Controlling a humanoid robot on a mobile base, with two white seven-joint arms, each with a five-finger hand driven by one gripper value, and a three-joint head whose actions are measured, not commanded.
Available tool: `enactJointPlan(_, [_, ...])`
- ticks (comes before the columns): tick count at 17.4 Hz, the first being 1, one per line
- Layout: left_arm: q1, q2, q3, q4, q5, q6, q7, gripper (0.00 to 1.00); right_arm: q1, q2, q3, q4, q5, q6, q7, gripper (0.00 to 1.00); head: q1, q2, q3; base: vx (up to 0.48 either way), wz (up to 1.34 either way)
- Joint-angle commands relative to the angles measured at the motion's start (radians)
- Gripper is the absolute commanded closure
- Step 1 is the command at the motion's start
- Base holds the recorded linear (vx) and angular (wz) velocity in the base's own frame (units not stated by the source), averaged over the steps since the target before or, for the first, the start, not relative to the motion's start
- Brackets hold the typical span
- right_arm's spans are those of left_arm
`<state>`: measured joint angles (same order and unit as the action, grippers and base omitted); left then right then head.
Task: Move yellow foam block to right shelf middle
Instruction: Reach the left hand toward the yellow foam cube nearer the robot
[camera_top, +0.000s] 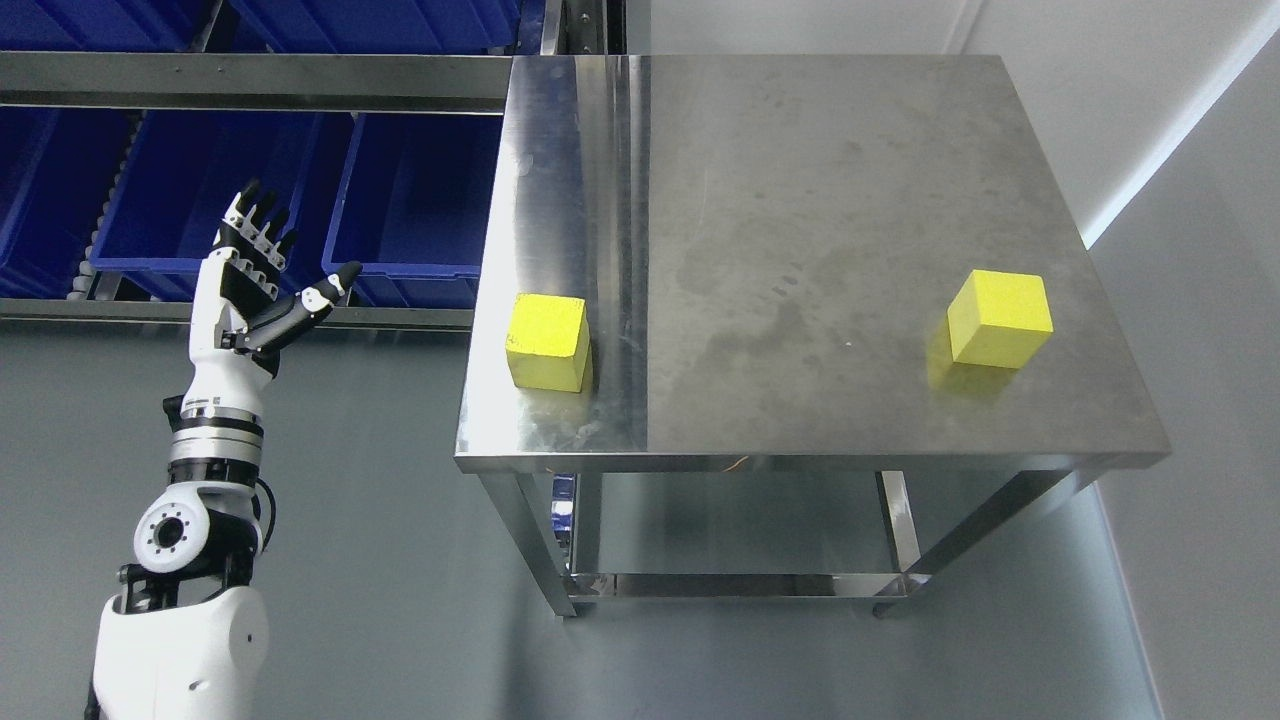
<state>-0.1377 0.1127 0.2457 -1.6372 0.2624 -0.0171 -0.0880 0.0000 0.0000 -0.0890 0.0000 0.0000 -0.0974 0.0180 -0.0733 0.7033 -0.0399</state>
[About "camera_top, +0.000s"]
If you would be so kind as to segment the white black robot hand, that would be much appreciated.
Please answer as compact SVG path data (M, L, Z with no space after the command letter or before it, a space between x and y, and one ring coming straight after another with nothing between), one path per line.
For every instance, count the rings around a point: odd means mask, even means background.
M364 266L342 264L294 293L282 273L297 240L288 209L252 178L232 199L200 263L189 316L188 354L196 370L259 372L273 379L282 351L347 299Z

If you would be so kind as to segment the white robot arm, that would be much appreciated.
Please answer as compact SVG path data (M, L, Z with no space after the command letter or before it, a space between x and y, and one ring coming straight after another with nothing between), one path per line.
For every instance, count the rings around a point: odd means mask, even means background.
M253 565L274 519L257 491L261 393L278 354L200 351L164 400L168 483L132 536L104 606L87 719L248 719L270 633Z

